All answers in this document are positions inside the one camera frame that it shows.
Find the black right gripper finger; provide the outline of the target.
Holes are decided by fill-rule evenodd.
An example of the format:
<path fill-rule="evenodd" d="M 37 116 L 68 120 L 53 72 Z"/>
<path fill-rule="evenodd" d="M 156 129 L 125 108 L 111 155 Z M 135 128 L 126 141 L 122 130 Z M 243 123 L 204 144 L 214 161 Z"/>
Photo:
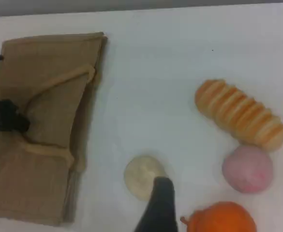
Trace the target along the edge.
<path fill-rule="evenodd" d="M 157 177 L 136 232 L 177 232 L 175 189 L 168 177 Z"/>

